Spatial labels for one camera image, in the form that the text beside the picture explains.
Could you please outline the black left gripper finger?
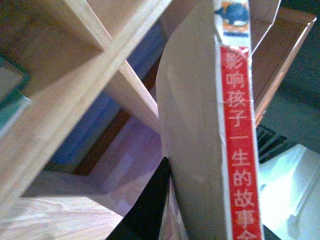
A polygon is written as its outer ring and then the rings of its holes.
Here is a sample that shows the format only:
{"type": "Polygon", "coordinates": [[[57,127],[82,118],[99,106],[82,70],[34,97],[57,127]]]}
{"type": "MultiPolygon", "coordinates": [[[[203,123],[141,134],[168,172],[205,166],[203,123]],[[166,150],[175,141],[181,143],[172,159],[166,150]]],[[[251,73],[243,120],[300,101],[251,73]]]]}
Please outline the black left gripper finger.
{"type": "Polygon", "coordinates": [[[169,192],[171,168],[164,157],[137,201],[107,237],[109,240],[158,240],[169,192]]]}

